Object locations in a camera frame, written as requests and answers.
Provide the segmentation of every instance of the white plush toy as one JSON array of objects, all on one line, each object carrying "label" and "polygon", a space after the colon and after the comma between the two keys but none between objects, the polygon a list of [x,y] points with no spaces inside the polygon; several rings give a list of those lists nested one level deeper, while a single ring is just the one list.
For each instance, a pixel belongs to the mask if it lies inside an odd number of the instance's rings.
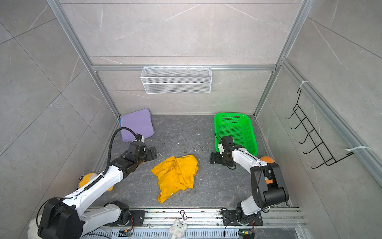
[{"label": "white plush toy", "polygon": [[182,238],[185,235],[186,229],[187,224],[181,224],[179,218],[177,218],[174,224],[172,224],[172,226],[170,227],[170,239]]}]

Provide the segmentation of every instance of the mounting plate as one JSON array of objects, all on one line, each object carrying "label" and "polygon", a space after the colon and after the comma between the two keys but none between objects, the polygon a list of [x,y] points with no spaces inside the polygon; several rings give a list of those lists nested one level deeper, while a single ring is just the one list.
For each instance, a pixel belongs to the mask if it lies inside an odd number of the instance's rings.
[{"label": "mounting plate", "polygon": [[[235,218],[236,218],[236,211],[235,210],[223,210],[222,215],[223,215],[223,224],[225,226],[227,226],[227,225],[228,226],[242,226],[241,224],[238,223],[237,220],[235,220]],[[255,226],[262,226],[263,225],[261,213],[256,214],[256,216],[253,219],[255,220]]]}]

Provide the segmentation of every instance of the yellow plush toy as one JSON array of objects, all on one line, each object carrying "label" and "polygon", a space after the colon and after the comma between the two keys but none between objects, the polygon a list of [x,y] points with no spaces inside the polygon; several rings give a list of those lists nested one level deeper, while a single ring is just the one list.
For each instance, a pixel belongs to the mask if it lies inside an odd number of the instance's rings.
[{"label": "yellow plush toy", "polygon": [[[83,186],[85,186],[88,182],[90,182],[91,180],[93,180],[95,177],[97,176],[97,174],[91,172],[90,174],[87,174],[85,176],[82,176],[82,178],[79,178],[81,181],[79,182],[78,184],[78,188],[82,188]],[[111,188],[108,189],[108,191],[111,191],[113,190],[114,186],[112,186]]]}]

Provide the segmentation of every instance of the black hook rack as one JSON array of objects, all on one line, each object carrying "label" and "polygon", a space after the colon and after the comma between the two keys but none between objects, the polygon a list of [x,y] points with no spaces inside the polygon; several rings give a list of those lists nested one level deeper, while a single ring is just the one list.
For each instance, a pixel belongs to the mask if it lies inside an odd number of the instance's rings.
[{"label": "black hook rack", "polygon": [[[291,115],[290,117],[285,118],[285,119],[290,119],[294,114],[297,116],[297,118],[300,120],[300,123],[299,123],[295,128],[292,128],[292,127],[291,127],[291,129],[294,130],[294,129],[296,129],[297,127],[299,127],[300,125],[303,125],[303,126],[304,126],[304,129],[306,130],[306,133],[307,133],[307,135],[306,135],[306,137],[305,137],[305,140],[304,140],[303,142],[300,142],[300,141],[299,141],[299,143],[300,143],[300,144],[305,143],[305,142],[306,142],[306,139],[307,139],[308,136],[309,136],[309,138],[312,140],[312,142],[313,142],[313,144],[314,144],[314,148],[313,148],[311,151],[309,151],[309,152],[307,152],[307,153],[306,153],[306,152],[303,152],[303,153],[304,153],[304,154],[308,154],[308,153],[312,152],[313,150],[317,149],[317,151],[318,151],[318,153],[320,154],[322,160],[324,161],[324,162],[323,162],[322,164],[320,164],[319,166],[317,166],[317,167],[311,167],[311,168],[312,168],[312,169],[316,169],[316,168],[318,168],[318,167],[320,167],[320,166],[322,166],[322,165],[324,165],[324,164],[326,164],[326,166],[330,166],[330,165],[333,165],[333,164],[335,164],[335,163],[338,163],[339,161],[341,161],[341,160],[343,160],[343,159],[345,159],[345,158],[347,158],[347,157],[353,155],[354,153],[353,153],[353,152],[350,152],[350,153],[347,153],[346,156],[343,157],[342,159],[336,160],[336,159],[334,158],[334,156],[332,155],[332,153],[330,152],[330,150],[328,149],[328,147],[326,146],[326,144],[325,144],[324,141],[322,140],[321,136],[318,134],[318,132],[316,131],[316,129],[314,128],[314,126],[312,125],[312,123],[310,122],[310,120],[308,119],[308,117],[306,116],[306,114],[304,113],[304,111],[303,111],[303,110],[301,109],[301,107],[298,105],[298,100],[300,99],[300,95],[301,95],[301,88],[298,89],[297,94],[298,94],[298,98],[297,98],[296,105],[293,107],[293,113],[292,113],[292,115]],[[301,119],[300,116],[298,116],[298,114],[296,113],[296,111],[297,111],[298,109],[300,109],[300,111],[301,111],[302,114],[304,115],[304,118],[303,118],[303,119]],[[313,128],[311,131],[308,131],[308,130],[306,129],[306,126],[304,125],[304,122],[303,122],[305,119],[309,122],[309,124],[310,124],[311,127]],[[312,138],[312,136],[311,136],[311,133],[313,133],[313,132],[315,132],[315,133],[318,135],[318,137],[320,138],[321,142],[320,142],[319,144],[316,144],[316,143],[314,142],[314,140],[313,140],[313,138]],[[320,152],[320,149],[318,148],[318,146],[320,146],[320,145],[324,145],[325,148],[326,148],[326,150],[329,152],[329,154],[330,154],[330,158],[329,158],[328,160],[325,160],[324,157],[322,156],[322,153]]]}]

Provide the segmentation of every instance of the black wire rack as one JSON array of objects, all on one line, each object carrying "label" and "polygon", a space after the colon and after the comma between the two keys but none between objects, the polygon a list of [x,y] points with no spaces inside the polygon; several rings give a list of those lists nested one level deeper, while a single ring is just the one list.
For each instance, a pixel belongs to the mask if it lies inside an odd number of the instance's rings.
[{"label": "black wire rack", "polygon": [[[300,144],[305,143],[305,142],[306,142],[306,139],[309,137],[309,138],[312,140],[313,144],[314,144],[314,148],[313,148],[311,151],[309,151],[309,152],[307,152],[307,153],[306,153],[306,152],[303,152],[303,153],[304,153],[304,154],[308,154],[308,153],[312,152],[313,150],[317,149],[317,151],[318,151],[318,153],[320,154],[322,160],[324,161],[324,162],[323,162],[322,164],[320,164],[319,166],[317,166],[317,167],[311,167],[311,168],[312,168],[312,169],[316,169],[316,168],[318,168],[318,167],[320,167],[320,166],[322,166],[322,165],[324,165],[324,164],[326,164],[326,166],[330,166],[330,165],[333,165],[333,164],[335,164],[335,163],[338,163],[339,161],[341,161],[341,160],[343,160],[343,159],[345,159],[345,158],[347,158],[347,157],[353,155],[354,153],[353,153],[353,152],[350,152],[350,153],[346,154],[346,156],[343,157],[342,159],[338,159],[338,160],[337,160],[337,159],[334,158],[334,156],[332,155],[332,153],[330,152],[330,150],[328,149],[328,147],[326,146],[326,144],[325,144],[324,141],[322,140],[320,134],[319,134],[319,133],[317,132],[317,130],[314,128],[314,126],[312,125],[312,123],[310,122],[310,120],[308,119],[308,117],[306,116],[306,114],[304,113],[304,111],[301,109],[301,107],[298,105],[298,100],[300,99],[300,95],[301,95],[301,88],[298,89],[297,94],[298,94],[298,98],[297,98],[296,105],[293,107],[293,113],[292,113],[292,115],[291,115],[290,117],[285,118],[285,119],[290,119],[293,115],[296,115],[296,116],[297,116],[297,118],[300,120],[300,123],[299,123],[295,128],[292,128],[292,127],[291,127],[291,129],[292,129],[292,130],[295,130],[295,129],[297,129],[297,127],[299,127],[300,125],[302,125],[302,126],[304,127],[306,133],[307,133],[307,135],[306,135],[306,137],[305,137],[305,140],[304,140],[303,142],[300,142],[300,141],[299,141],[299,143],[300,143]],[[300,109],[301,113],[304,115],[304,117],[303,117],[302,119],[301,119],[301,117],[296,113],[296,111],[297,111],[298,109]],[[310,131],[308,131],[308,129],[307,129],[308,124],[310,124],[310,126],[311,126],[311,127],[308,127],[308,128],[312,128],[312,130],[310,130]],[[316,143],[316,142],[314,142],[314,140],[313,140],[313,138],[312,138],[312,135],[311,135],[312,133],[316,133],[316,134],[318,135],[318,137],[319,137],[319,139],[320,139],[320,143]],[[324,148],[329,152],[329,155],[330,155],[329,157],[330,157],[330,158],[329,158],[328,160],[325,160],[325,158],[324,158],[324,156],[323,156],[323,153],[321,152],[321,149],[319,148],[319,146],[321,146],[321,145],[323,145]]]}]

